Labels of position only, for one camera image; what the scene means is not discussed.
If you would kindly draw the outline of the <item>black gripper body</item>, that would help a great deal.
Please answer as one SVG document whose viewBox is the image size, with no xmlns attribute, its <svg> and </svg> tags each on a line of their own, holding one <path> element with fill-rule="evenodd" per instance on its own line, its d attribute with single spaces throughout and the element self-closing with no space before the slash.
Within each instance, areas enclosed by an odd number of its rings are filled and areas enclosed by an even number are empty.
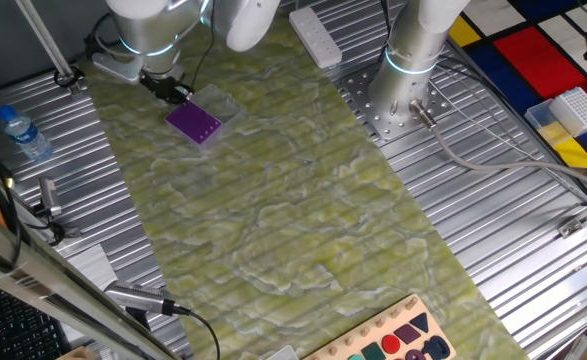
<svg viewBox="0 0 587 360">
<path fill-rule="evenodd" d="M 151 77 L 150 75 L 142 76 L 140 78 L 140 83 L 156 96 L 160 96 L 163 92 L 166 91 L 176 91 L 175 86 L 182 84 L 173 77 L 156 79 Z"/>
</svg>

